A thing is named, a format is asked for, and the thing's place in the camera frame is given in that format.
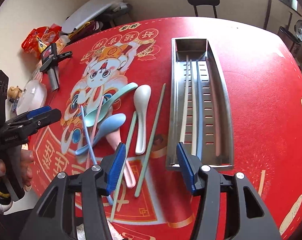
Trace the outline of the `person's left hand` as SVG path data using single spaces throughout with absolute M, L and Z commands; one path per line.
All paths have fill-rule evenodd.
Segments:
M 12 168 L 16 178 L 20 179 L 23 187 L 28 191 L 31 187 L 31 182 L 33 179 L 32 170 L 30 168 L 31 164 L 34 163 L 33 152 L 30 150 L 21 150 L 20 157 L 16 157 L 12 161 Z M 6 174 L 6 165 L 0 159 L 0 180 Z

